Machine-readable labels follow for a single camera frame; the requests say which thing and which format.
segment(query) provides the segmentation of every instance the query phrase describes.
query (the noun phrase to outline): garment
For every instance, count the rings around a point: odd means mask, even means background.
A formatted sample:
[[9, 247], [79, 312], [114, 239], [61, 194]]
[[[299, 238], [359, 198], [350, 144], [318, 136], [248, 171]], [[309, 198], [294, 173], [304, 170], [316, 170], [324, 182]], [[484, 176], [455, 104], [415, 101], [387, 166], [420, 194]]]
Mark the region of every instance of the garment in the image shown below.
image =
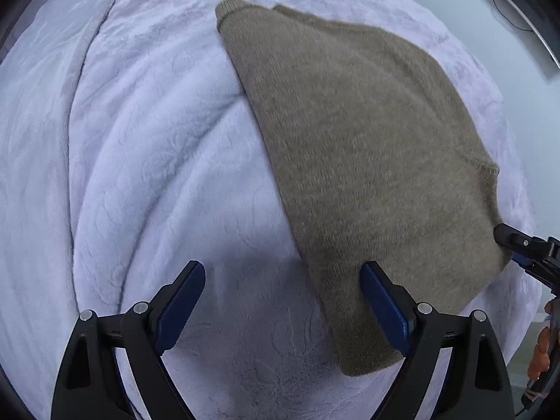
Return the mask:
[[408, 41], [242, 0], [216, 14], [339, 365], [386, 368], [400, 354], [363, 298], [361, 265], [459, 313], [509, 259], [493, 238], [498, 168], [443, 70]]

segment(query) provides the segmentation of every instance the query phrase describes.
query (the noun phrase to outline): thin wire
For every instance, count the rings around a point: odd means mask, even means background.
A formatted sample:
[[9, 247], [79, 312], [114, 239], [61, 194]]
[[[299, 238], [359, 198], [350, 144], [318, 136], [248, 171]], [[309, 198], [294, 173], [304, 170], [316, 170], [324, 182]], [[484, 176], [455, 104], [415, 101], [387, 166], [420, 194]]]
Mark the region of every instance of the thin wire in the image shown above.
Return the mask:
[[492, 0], [492, 1], [494, 2], [494, 6], [495, 6], [496, 9], [498, 10], [498, 12], [502, 15], [502, 17], [503, 17], [504, 19], [506, 19], [506, 20], [511, 24], [512, 27], [517, 28], [517, 29], [520, 30], [520, 31], [533, 31], [533, 30], [531, 30], [531, 29], [526, 29], [526, 28], [518, 27], [518, 26], [517, 26], [516, 24], [514, 24], [511, 20], [509, 20], [509, 19], [504, 15], [504, 13], [503, 13], [502, 11], [499, 10], [498, 5], [496, 4], [496, 0]]

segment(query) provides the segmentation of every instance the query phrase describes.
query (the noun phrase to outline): beige fabric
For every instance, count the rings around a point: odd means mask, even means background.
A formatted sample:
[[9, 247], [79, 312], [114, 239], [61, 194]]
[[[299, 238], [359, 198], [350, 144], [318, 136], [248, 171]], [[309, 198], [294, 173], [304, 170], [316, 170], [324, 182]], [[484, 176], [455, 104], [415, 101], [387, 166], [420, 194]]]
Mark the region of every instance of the beige fabric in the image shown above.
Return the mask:
[[266, 144], [342, 371], [397, 361], [359, 287], [377, 260], [417, 301], [459, 313], [505, 266], [497, 166], [438, 63], [379, 28], [241, 0], [218, 30]]

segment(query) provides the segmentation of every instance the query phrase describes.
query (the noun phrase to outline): round metal bolt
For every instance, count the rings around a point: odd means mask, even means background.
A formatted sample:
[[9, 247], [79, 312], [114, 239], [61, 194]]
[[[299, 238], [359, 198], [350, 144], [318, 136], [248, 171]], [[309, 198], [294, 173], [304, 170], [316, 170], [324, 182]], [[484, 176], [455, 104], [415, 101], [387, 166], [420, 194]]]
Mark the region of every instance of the round metal bolt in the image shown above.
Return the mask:
[[86, 320], [91, 319], [91, 316], [93, 316], [93, 313], [92, 313], [91, 310], [85, 310], [85, 311], [82, 311], [82, 312], [79, 314], [79, 318], [80, 318], [81, 320], [83, 320], [83, 321], [86, 321]]
[[416, 308], [422, 314], [429, 314], [433, 311], [432, 305], [429, 303], [419, 303]]
[[486, 313], [481, 310], [474, 311], [474, 318], [479, 322], [484, 322], [486, 320]]
[[146, 302], [136, 303], [132, 309], [136, 314], [142, 314], [148, 311], [148, 304]]

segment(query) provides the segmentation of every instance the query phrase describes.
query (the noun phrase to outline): brown knit fabric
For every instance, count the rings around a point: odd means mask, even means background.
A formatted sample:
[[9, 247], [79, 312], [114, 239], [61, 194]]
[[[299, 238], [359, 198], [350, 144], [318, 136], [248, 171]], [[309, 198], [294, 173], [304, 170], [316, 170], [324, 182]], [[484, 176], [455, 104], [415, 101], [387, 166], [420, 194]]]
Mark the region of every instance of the brown knit fabric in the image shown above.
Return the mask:
[[379, 28], [241, 0], [218, 30], [257, 118], [342, 371], [397, 361], [359, 287], [394, 283], [459, 313], [505, 266], [497, 166], [433, 58]]

